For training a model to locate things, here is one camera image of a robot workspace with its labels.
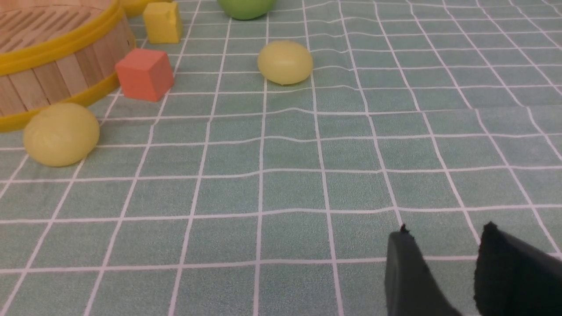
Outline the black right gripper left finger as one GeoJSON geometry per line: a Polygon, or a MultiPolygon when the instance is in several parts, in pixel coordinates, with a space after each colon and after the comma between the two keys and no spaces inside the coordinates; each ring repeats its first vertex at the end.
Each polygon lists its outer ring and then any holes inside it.
{"type": "Polygon", "coordinates": [[[459,316],[443,295],[405,224],[388,236],[385,297],[389,316],[459,316]]]}

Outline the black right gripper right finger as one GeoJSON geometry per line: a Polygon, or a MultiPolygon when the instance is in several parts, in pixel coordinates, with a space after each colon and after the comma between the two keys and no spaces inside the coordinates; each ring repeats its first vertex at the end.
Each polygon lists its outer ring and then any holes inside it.
{"type": "Polygon", "coordinates": [[[474,300],[482,316],[559,316],[561,260],[489,222],[480,239],[474,300]]]}

